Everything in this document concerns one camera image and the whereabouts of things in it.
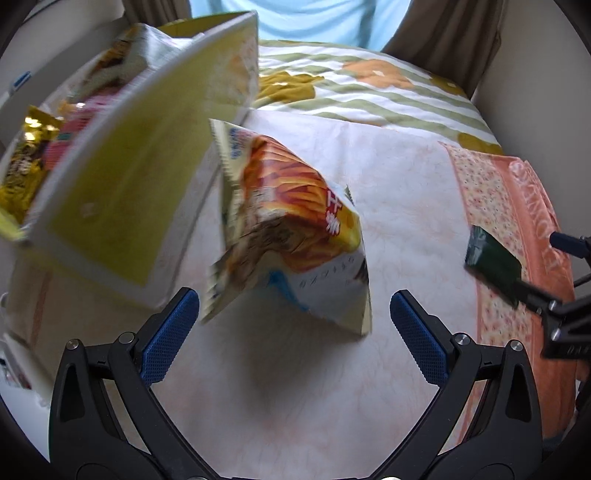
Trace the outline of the brown left curtain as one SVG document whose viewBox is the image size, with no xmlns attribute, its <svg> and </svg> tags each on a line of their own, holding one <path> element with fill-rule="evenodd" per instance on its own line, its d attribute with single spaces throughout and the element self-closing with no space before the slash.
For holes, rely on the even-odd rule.
<svg viewBox="0 0 591 480">
<path fill-rule="evenodd" d="M 124 13 L 130 23 L 159 27 L 191 17 L 188 0 L 122 0 Z"/>
</svg>

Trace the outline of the gold snack bag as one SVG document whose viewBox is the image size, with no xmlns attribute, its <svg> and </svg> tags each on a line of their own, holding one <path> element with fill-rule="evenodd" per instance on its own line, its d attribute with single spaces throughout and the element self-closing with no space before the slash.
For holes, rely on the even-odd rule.
<svg viewBox="0 0 591 480">
<path fill-rule="evenodd" d="M 1 184 L 1 208 L 22 224 L 50 168 L 43 160 L 63 120 L 29 106 Z"/>
</svg>

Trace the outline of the floral green striped quilt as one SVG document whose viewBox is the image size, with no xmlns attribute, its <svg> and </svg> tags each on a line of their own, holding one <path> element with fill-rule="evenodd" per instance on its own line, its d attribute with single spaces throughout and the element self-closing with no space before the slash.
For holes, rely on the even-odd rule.
<svg viewBox="0 0 591 480">
<path fill-rule="evenodd" d="M 478 152 L 503 151 L 455 82 L 356 47 L 260 41 L 253 106 L 433 137 Z"/>
</svg>

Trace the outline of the cream chips snack bag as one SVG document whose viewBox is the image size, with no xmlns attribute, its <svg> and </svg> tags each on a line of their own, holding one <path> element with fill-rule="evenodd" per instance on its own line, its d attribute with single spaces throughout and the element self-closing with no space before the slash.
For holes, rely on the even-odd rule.
<svg viewBox="0 0 591 480">
<path fill-rule="evenodd" d="M 70 99 L 83 102 L 103 88 L 127 85 L 143 72 L 159 69 L 191 42 L 191 38 L 174 38 L 147 24 L 134 24 L 99 57 Z"/>
</svg>

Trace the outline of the brown curtain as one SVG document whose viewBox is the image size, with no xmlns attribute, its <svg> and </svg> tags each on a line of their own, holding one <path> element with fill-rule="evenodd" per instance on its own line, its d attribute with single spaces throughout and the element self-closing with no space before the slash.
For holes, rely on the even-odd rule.
<svg viewBox="0 0 591 480">
<path fill-rule="evenodd" d="M 188 0 L 122 0 L 124 13 L 130 23 L 159 27 L 191 17 Z"/>
<path fill-rule="evenodd" d="M 382 49 L 471 96 L 501 44 L 503 0 L 414 0 Z"/>
</svg>

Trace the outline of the light blue window cloth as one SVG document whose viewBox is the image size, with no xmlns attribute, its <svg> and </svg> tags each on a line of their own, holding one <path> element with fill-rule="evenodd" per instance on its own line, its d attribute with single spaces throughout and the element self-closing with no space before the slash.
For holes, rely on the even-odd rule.
<svg viewBox="0 0 591 480">
<path fill-rule="evenodd" d="M 380 51 L 398 30 L 409 0 L 190 0 L 195 17 L 255 11 L 263 40 L 324 42 Z"/>
</svg>

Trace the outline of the green white cardboard box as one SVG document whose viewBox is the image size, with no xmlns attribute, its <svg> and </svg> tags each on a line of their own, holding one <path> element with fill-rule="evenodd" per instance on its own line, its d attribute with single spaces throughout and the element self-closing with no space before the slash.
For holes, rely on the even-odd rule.
<svg viewBox="0 0 591 480">
<path fill-rule="evenodd" d="M 211 121 L 243 121 L 259 90 L 255 12 L 163 27 L 177 49 L 78 133 L 22 223 L 20 251 L 150 309 L 169 298 L 218 168 Z"/>
</svg>

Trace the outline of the orange floral towel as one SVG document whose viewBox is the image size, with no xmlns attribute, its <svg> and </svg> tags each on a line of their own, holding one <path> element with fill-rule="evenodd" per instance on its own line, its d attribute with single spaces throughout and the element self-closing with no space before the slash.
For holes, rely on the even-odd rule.
<svg viewBox="0 0 591 480">
<path fill-rule="evenodd" d="M 522 278 L 571 301 L 575 297 L 571 262 L 550 246 L 559 229 L 554 208 L 529 162 L 517 157 L 446 147 L 469 225 L 477 225 L 521 263 Z M 538 316 L 512 308 L 500 294 L 477 283 L 477 341 L 503 346 L 511 339 L 526 347 L 541 406 L 545 439 L 562 435 L 574 414 L 575 361 L 541 357 L 543 327 Z"/>
</svg>

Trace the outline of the brown right curtain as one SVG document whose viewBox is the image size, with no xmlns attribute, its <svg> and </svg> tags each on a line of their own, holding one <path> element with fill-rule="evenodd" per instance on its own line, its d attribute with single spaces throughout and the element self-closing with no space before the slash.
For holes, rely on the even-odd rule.
<svg viewBox="0 0 591 480">
<path fill-rule="evenodd" d="M 382 49 L 471 96 L 501 44 L 503 0 L 414 0 Z"/>
</svg>

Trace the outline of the orange fries snack bag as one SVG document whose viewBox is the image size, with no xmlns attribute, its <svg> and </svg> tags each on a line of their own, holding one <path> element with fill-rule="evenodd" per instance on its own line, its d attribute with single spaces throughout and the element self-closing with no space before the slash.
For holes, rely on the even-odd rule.
<svg viewBox="0 0 591 480">
<path fill-rule="evenodd" d="M 212 120 L 221 160 L 224 253 L 211 268 L 204 320 L 259 285 L 353 334 L 372 330 L 361 218 L 349 190 L 286 146 Z"/>
</svg>

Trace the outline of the dark green snack packet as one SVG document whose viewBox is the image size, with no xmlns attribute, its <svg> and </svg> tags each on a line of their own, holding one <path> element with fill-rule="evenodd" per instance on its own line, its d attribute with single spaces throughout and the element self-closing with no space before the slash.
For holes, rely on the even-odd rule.
<svg viewBox="0 0 591 480">
<path fill-rule="evenodd" d="M 519 305 L 514 284 L 521 279 L 520 261 L 483 227 L 473 225 L 465 267 L 496 291 L 513 308 Z"/>
</svg>

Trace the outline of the pink red snack bag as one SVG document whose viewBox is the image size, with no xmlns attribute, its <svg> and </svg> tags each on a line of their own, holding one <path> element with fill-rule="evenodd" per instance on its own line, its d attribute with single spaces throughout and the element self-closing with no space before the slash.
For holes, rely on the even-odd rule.
<svg viewBox="0 0 591 480">
<path fill-rule="evenodd" d="M 46 171 L 53 171 L 73 145 L 76 137 L 90 124 L 93 118 L 109 107 L 118 96 L 119 88 L 105 87 L 85 100 L 69 104 L 69 112 L 57 136 L 50 141 L 43 152 L 43 165 Z"/>
</svg>

